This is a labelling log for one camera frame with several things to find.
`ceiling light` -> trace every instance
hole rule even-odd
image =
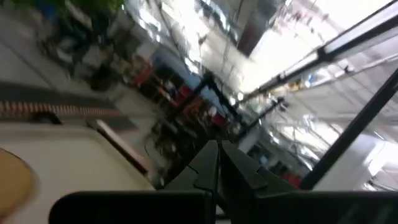
[[[311,83],[309,81],[305,81],[304,85],[305,85],[305,87],[310,88]]]
[[[242,93],[238,93],[238,100],[243,100],[243,94]]]
[[[273,140],[276,144],[279,144],[279,139],[273,137],[272,140]]]
[[[235,105],[236,100],[235,100],[233,97],[231,97],[231,98],[229,99],[229,102],[230,102],[232,105]]]

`pillar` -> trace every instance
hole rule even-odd
[[[252,131],[239,143],[238,149],[244,153],[248,153],[249,150],[257,143],[260,135],[259,125],[253,128]]]

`white wall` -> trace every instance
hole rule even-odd
[[[340,157],[314,190],[356,190],[375,173],[369,166],[385,148],[386,143],[372,136],[361,134],[349,149]]]
[[[317,0],[315,5],[328,13],[332,21],[348,29],[389,2],[391,0]]]

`wooden surface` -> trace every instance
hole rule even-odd
[[[96,124],[102,129],[118,146],[122,147],[123,150],[131,156],[138,164],[140,164],[146,171],[147,175],[152,175],[155,171],[152,164],[146,161],[139,153],[137,153],[132,147],[128,146],[120,137],[117,135],[104,121],[97,120]]]
[[[0,217],[25,202],[34,189],[29,166],[3,149],[0,149],[0,183]]]

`white surface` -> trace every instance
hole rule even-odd
[[[109,142],[88,128],[2,125],[0,147],[30,165],[38,188],[5,223],[46,223],[51,206],[72,192],[153,189]]]
[[[384,147],[382,140],[360,135],[314,190],[359,190],[372,177],[368,167]]]
[[[330,19],[348,29],[389,2],[391,0],[317,0],[315,5],[328,13]]]

